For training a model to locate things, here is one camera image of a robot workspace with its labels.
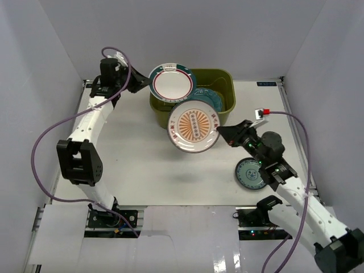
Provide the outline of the teal scalloped plate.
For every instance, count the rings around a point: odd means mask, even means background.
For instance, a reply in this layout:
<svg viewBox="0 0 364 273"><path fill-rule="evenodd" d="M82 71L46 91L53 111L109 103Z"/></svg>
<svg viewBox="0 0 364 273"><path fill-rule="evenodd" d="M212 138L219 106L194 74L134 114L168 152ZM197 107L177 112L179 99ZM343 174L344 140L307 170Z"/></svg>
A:
<svg viewBox="0 0 364 273"><path fill-rule="evenodd" d="M207 88L196 88L188 97L189 100L200 100L206 102L215 109L216 112L220 112L223 108L221 97L215 91Z"/></svg>

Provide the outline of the small blue white plate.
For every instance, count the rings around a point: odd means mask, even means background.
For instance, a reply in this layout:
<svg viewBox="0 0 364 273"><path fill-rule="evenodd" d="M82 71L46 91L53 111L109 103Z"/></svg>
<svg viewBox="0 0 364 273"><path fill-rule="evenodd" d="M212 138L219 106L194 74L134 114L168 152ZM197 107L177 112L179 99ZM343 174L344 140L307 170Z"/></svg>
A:
<svg viewBox="0 0 364 273"><path fill-rule="evenodd" d="M260 164L254 158L244 158L235 167L235 178L241 186L250 190L261 190L267 186L259 173Z"/></svg>

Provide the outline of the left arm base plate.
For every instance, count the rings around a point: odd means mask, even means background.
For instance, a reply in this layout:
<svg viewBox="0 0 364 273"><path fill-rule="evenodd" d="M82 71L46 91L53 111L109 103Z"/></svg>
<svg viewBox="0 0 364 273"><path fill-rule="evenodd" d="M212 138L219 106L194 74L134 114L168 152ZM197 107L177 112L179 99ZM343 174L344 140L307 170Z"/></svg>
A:
<svg viewBox="0 0 364 273"><path fill-rule="evenodd" d="M139 235L143 222L142 212L138 210L127 209L118 210L118 213L127 219L129 224ZM108 212L99 212L96 210L89 210L84 237L115 239L136 238L134 232L119 216L115 216L114 214Z"/></svg>

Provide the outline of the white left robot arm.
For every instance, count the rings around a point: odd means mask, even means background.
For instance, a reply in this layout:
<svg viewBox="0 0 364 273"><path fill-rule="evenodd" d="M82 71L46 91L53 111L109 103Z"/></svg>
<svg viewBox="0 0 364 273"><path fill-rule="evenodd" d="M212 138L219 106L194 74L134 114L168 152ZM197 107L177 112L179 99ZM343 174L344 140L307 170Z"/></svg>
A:
<svg viewBox="0 0 364 273"><path fill-rule="evenodd" d="M61 174L78 186L92 200L89 209L108 227L120 223L117 199L101 181L104 170L96 144L107 117L114 110L121 89L136 93L150 83L150 79L130 67L124 57L108 56L100 61L100 72L90 85L84 114L66 140L57 143Z"/></svg>

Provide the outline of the orange sunburst plate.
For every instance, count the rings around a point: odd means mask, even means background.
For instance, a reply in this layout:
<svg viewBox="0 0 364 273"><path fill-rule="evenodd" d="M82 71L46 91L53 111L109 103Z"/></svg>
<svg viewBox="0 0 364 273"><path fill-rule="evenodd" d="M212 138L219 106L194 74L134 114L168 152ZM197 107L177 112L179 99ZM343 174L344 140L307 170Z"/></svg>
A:
<svg viewBox="0 0 364 273"><path fill-rule="evenodd" d="M204 101L189 100L176 105L169 114L167 134L179 150L198 154L212 148L219 138L220 119Z"/></svg>

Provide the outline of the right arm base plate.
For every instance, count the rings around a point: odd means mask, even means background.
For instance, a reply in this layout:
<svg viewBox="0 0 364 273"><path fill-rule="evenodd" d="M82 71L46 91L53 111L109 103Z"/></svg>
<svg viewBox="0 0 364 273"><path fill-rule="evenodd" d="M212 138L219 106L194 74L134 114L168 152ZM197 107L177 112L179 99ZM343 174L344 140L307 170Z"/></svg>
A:
<svg viewBox="0 0 364 273"><path fill-rule="evenodd" d="M281 227L272 224L258 212L256 207L237 207L232 217L238 221L240 241L269 241L292 239Z"/></svg>

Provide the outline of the white plate teal rim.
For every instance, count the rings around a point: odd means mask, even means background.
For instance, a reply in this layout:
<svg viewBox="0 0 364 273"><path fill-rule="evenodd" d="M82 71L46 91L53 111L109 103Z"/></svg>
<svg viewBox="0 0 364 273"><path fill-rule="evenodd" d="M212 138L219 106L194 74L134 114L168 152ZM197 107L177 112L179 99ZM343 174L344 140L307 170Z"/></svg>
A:
<svg viewBox="0 0 364 273"><path fill-rule="evenodd" d="M178 63L164 63L149 74L150 93L160 101L178 103L186 100L196 89L192 71Z"/></svg>

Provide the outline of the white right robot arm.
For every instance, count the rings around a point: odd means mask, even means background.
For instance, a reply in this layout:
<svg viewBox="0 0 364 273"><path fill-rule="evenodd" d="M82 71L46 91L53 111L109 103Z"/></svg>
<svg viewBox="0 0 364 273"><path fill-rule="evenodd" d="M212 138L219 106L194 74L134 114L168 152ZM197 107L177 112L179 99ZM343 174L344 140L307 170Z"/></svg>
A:
<svg viewBox="0 0 364 273"><path fill-rule="evenodd" d="M257 123L244 120L217 131L231 147L243 147L260 163L259 173L276 196L258 202L257 221L276 224L314 257L321 272L350 272L363 263L363 232L350 229L308 193L297 172L284 160L279 134L258 136Z"/></svg>

